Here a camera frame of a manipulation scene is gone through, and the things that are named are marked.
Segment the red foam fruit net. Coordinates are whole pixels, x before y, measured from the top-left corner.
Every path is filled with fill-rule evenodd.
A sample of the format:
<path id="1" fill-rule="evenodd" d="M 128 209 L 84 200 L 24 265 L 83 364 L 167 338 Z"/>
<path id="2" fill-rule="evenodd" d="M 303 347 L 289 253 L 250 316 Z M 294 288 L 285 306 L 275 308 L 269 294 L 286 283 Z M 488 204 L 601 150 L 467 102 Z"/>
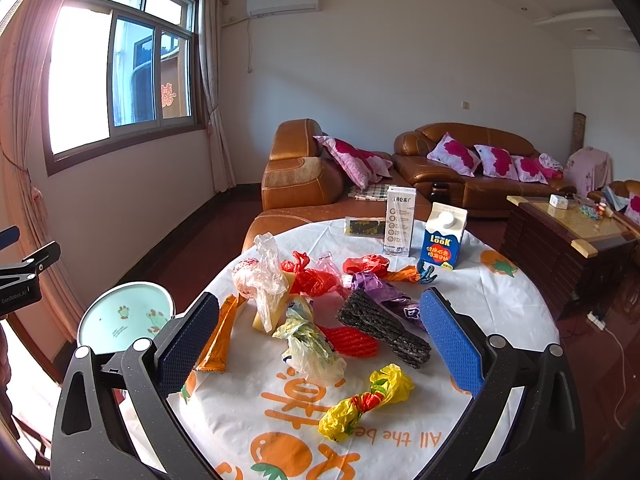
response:
<path id="1" fill-rule="evenodd" d="M 319 330 L 335 351 L 343 356 L 356 359 L 369 359 L 378 355 L 380 343 L 373 337 L 353 327 L 323 327 Z"/>

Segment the pale yellow plastic bag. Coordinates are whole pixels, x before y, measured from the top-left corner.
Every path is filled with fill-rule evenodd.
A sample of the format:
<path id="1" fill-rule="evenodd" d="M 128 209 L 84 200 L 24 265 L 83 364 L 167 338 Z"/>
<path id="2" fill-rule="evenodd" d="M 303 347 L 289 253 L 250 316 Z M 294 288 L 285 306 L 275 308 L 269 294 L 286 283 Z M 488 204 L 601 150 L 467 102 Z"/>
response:
<path id="1" fill-rule="evenodd" d="M 303 378 L 324 386 L 344 378 L 346 362 L 314 324 L 314 310 L 303 296 L 290 298 L 285 320 L 272 336 L 288 343 L 282 361 Z"/>

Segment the white power strip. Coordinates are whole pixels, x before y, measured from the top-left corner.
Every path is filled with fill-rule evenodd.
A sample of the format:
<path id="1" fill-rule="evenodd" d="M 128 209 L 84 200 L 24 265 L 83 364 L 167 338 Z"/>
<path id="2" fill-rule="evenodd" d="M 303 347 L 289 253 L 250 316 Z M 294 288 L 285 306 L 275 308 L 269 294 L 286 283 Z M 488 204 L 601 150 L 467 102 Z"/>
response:
<path id="1" fill-rule="evenodd" d="M 597 327 L 598 330 L 603 332 L 605 330 L 605 322 L 602 318 L 598 318 L 592 311 L 587 314 L 587 320 Z"/>

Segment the yellow red crumpled wrapper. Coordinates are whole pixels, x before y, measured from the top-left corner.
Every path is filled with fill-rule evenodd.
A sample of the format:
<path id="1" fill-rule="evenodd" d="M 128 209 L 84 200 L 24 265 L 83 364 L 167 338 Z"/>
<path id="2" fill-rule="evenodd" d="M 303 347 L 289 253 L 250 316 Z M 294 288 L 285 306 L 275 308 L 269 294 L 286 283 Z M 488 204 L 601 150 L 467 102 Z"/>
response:
<path id="1" fill-rule="evenodd" d="M 413 380 L 397 364 L 388 364 L 371 373 L 369 389 L 341 400 L 318 422 L 318 433 L 334 442 L 351 437 L 363 416 L 388 404 L 405 402 L 416 388 Z"/>

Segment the wooden coffee table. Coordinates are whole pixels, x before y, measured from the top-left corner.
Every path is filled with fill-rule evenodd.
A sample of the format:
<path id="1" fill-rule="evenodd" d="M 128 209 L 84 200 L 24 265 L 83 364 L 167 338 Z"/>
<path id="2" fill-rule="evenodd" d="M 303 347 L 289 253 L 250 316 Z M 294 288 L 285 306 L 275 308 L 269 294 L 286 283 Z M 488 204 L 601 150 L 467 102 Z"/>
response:
<path id="1" fill-rule="evenodd" d="M 499 252 L 533 281 L 554 318 L 593 306 L 620 284 L 639 244 L 622 220 L 593 220 L 575 202 L 559 209 L 543 197 L 506 200 Z"/>

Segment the yellow cheese-like wrapper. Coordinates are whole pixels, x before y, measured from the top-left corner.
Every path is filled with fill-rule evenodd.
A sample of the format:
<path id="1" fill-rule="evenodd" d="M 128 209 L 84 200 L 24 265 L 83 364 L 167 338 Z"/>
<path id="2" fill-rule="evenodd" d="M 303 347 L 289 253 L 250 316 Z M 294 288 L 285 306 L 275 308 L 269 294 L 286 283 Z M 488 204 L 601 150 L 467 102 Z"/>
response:
<path id="1" fill-rule="evenodd" d="M 268 312 L 268 321 L 270 322 L 269 328 L 265 328 L 262 318 L 259 313 L 256 313 L 252 322 L 252 327 L 258 332 L 271 335 L 274 330 L 282 324 L 282 318 L 284 318 L 285 310 L 288 304 L 295 298 L 292 292 L 286 292 Z"/>

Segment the blue Look milk carton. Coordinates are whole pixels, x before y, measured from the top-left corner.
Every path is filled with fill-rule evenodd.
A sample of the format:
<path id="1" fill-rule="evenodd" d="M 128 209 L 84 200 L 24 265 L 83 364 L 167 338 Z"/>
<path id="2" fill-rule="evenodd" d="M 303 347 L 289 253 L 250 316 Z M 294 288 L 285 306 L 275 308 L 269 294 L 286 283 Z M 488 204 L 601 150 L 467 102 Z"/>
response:
<path id="1" fill-rule="evenodd" d="M 420 258 L 433 266 L 454 269 L 460 255 L 466 220 L 466 209 L 432 203 L 431 213 L 424 223 Z"/>

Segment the white translucent plastic bag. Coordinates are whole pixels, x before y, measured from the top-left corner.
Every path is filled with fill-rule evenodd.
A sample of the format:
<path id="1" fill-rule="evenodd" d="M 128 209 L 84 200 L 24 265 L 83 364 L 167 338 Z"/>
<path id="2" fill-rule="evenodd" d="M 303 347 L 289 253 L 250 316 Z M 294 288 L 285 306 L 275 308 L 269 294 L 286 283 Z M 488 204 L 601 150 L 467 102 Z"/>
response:
<path id="1" fill-rule="evenodd" d="M 279 248 L 271 233 L 256 235 L 256 258 L 238 262 L 232 269 L 232 282 L 247 300 L 254 300 L 265 328 L 269 328 L 268 312 L 290 290 L 290 282 L 280 267 Z"/>

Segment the red crumpled foil wrapper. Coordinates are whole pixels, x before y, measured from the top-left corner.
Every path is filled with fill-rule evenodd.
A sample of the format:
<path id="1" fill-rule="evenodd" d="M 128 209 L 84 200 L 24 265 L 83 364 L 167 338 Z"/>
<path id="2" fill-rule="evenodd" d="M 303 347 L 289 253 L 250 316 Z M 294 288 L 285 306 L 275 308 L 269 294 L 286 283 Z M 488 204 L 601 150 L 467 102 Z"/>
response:
<path id="1" fill-rule="evenodd" d="M 342 269 L 345 274 L 349 275 L 371 273 L 379 278 L 384 278 L 389 266 L 390 260 L 381 255 L 365 255 L 347 258 L 343 262 Z"/>

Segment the brown leather long sofa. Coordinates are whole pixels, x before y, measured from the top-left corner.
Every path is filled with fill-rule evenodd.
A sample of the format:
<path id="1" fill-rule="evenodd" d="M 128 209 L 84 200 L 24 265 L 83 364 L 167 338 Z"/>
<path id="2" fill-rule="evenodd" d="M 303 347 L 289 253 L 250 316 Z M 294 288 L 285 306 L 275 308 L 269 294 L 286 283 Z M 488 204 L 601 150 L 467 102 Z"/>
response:
<path id="1" fill-rule="evenodd" d="M 436 122 L 401 133 L 393 160 L 429 202 L 463 208 L 477 219 L 506 218 L 510 195 L 547 198 L 576 191 L 562 178 L 534 175 L 539 152 L 529 140 L 460 122 Z"/>

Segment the dark seaweed snack packet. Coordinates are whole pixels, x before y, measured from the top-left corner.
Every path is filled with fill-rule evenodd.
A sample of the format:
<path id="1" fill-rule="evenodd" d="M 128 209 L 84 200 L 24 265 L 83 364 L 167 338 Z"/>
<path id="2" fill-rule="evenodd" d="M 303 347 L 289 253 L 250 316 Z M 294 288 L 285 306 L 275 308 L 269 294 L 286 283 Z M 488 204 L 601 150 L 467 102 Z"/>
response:
<path id="1" fill-rule="evenodd" d="M 386 222 L 381 218 L 350 218 L 345 219 L 344 233 L 351 236 L 383 237 Z"/>

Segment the tall white milk carton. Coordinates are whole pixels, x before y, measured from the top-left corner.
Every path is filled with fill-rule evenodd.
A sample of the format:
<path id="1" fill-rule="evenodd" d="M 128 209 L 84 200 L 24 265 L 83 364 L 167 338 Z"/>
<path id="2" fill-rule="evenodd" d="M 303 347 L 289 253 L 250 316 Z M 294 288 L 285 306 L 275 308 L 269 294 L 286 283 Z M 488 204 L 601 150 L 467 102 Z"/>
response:
<path id="1" fill-rule="evenodd" d="M 386 254 L 410 254 L 416 190 L 391 185 L 387 189 L 383 250 Z"/>

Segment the pink floral pillow middle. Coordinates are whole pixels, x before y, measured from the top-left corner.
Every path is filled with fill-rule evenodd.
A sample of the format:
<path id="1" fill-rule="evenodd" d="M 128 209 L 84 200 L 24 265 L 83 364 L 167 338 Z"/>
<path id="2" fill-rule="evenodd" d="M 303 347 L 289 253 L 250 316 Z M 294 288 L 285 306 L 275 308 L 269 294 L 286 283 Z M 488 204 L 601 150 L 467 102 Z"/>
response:
<path id="1" fill-rule="evenodd" d="M 480 155 L 485 177 L 518 180 L 518 172 L 514 166 L 513 158 L 507 150 L 483 144 L 475 144 L 474 148 Z"/>

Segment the checkered cloth on sofa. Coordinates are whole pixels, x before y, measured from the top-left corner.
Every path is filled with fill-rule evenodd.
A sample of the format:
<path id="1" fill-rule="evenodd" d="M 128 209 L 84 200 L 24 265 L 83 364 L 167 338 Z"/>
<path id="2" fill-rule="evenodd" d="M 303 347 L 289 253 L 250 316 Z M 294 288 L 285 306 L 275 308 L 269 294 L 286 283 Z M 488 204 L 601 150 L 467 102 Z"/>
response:
<path id="1" fill-rule="evenodd" d="M 370 184 L 367 188 L 354 185 L 349 189 L 347 196 L 364 202 L 386 202 L 389 188 L 390 185 L 385 183 Z"/>

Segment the pink pillow on chaise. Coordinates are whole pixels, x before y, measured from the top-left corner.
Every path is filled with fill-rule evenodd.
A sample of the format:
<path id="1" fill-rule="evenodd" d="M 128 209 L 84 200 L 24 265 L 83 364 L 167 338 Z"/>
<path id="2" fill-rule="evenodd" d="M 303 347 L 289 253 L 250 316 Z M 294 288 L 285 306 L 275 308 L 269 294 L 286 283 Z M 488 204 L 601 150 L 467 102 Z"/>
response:
<path id="1" fill-rule="evenodd" d="M 314 140 L 333 157 L 360 190 L 365 190 L 370 184 L 377 184 L 382 179 L 390 178 L 393 163 L 389 159 L 355 148 L 352 144 L 333 136 L 315 136 Z"/>

